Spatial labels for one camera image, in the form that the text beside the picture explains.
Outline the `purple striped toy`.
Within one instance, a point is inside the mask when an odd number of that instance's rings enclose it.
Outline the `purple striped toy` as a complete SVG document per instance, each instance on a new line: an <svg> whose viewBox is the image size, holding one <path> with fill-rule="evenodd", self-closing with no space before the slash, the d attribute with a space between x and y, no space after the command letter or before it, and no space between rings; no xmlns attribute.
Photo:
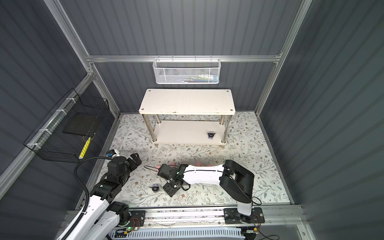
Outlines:
<svg viewBox="0 0 384 240"><path fill-rule="evenodd" d="M208 133L207 133L207 135L208 135L208 139L209 139L209 140L212 140L212 139L214 138L215 134L216 134L215 132L208 132Z"/></svg>

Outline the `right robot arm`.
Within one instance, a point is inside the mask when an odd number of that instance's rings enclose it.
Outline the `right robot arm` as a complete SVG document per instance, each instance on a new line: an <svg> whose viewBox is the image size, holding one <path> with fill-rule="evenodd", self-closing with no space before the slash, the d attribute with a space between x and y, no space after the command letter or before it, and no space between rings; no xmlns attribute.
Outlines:
<svg viewBox="0 0 384 240"><path fill-rule="evenodd" d="M255 175L235 161L226 160L224 164L213 167L163 164L158 168L157 175L166 180L163 190L169 197L173 197L179 189L188 191L196 184L220 186L237 201L239 214L252 215Z"/></svg>

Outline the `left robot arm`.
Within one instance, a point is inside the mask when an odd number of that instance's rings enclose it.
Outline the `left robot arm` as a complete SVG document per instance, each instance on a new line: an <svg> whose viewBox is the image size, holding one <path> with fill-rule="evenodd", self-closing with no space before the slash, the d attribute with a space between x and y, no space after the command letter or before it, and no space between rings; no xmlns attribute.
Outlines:
<svg viewBox="0 0 384 240"><path fill-rule="evenodd" d="M78 176L78 168L90 160L108 160L108 171L101 180L88 190ZM118 228L124 233L140 229L144 217L131 214L127 204L115 201L130 173L142 164L139 154L128 158L120 156L116 150L107 152L106 157L93 157L79 163L74 170L75 179L85 191L85 203L75 218L58 237L59 240L104 240Z"/></svg>

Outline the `white two-tier shelf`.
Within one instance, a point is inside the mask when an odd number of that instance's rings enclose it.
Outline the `white two-tier shelf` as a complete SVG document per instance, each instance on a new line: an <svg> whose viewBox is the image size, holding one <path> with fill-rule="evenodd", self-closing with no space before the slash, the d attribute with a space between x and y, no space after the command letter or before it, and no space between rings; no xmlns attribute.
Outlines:
<svg viewBox="0 0 384 240"><path fill-rule="evenodd" d="M147 89L139 113L155 146L211 145L225 147L227 131L235 114L231 90ZM160 115L220 116L219 121L161 120ZM208 132L215 132L212 140Z"/></svg>

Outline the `dark purple toy left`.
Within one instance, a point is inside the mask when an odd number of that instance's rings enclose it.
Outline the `dark purple toy left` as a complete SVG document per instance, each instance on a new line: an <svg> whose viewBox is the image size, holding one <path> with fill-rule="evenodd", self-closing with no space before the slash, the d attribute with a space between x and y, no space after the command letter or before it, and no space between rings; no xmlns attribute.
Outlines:
<svg viewBox="0 0 384 240"><path fill-rule="evenodd" d="M152 185L151 186L151 190L154 192L154 193L158 193L160 191L160 187L159 185Z"/></svg>

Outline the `yellow label tag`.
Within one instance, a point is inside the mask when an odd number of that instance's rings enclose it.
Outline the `yellow label tag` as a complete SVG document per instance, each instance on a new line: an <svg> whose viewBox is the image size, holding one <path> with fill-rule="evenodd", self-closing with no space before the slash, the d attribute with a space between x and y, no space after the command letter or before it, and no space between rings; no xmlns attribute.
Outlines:
<svg viewBox="0 0 384 240"><path fill-rule="evenodd" d="M86 143L84 144L80 154L79 154L79 160L82 160L84 157L85 157L85 154L89 148L89 145L90 145L90 142L91 142L92 138L89 137L86 141Z"/></svg>

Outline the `black pad in basket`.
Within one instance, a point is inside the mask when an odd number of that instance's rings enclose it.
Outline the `black pad in basket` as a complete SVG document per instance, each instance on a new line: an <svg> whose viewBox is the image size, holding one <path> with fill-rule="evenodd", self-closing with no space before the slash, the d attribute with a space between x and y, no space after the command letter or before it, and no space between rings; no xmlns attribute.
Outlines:
<svg viewBox="0 0 384 240"><path fill-rule="evenodd" d="M101 118L95 115L76 113L64 127L63 133L77 136L93 136L97 131Z"/></svg>

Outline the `floral patterned mat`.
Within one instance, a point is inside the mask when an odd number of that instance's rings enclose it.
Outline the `floral patterned mat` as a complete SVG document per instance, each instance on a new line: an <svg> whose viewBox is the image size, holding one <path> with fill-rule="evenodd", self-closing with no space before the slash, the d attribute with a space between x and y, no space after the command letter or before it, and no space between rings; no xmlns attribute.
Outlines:
<svg viewBox="0 0 384 240"><path fill-rule="evenodd" d="M138 153L142 165L131 173L129 181L116 196L116 201L130 207L184 207L231 205L235 201L219 186L193 185L169 197L163 190L154 193L152 185L162 187L164 179L149 170L150 166L176 163L194 166L217 166L233 160L255 175L253 196L256 202L289 204L289 195L273 160L256 115L238 112L231 120L227 145L160 145L152 143L147 126L139 114L121 117L111 148L123 156Z"/></svg>

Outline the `items in white basket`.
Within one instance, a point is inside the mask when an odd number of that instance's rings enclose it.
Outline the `items in white basket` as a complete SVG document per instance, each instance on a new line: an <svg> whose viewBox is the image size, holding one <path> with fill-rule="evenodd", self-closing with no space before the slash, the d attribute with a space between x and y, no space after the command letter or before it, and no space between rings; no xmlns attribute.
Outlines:
<svg viewBox="0 0 384 240"><path fill-rule="evenodd" d="M217 84L219 82L219 76L217 75L192 75L192 76L184 76L178 81L182 83L201 83L201 84Z"/></svg>

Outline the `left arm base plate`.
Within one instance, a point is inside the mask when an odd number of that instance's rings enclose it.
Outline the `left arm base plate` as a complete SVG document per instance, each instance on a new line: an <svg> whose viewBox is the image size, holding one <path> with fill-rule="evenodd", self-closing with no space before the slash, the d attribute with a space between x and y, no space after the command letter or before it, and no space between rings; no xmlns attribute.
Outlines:
<svg viewBox="0 0 384 240"><path fill-rule="evenodd" d="M130 219L124 220L121 224L118 224L122 228L140 228L144 226L145 211L130 211Z"/></svg>

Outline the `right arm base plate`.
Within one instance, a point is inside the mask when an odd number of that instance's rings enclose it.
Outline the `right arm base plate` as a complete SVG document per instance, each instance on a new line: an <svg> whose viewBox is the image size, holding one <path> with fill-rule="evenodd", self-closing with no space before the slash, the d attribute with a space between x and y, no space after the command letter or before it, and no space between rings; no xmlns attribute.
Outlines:
<svg viewBox="0 0 384 240"><path fill-rule="evenodd" d="M249 216L242 215L237 208L224 209L224 219L227 225L231 224L263 224L265 223L264 213L261 208L252 208Z"/></svg>

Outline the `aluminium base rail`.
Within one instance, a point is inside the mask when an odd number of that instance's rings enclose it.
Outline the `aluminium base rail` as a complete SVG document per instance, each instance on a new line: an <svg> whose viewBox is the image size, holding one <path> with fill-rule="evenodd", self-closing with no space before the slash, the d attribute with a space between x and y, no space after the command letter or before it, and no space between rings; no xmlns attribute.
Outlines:
<svg viewBox="0 0 384 240"><path fill-rule="evenodd" d="M308 223L304 211L299 205L263 205L260 206L264 218L262 226L305 225ZM132 208L130 213L144 222L142 228L197 228L224 227L225 209L237 211L237 206L192 206L162 208Z"/></svg>

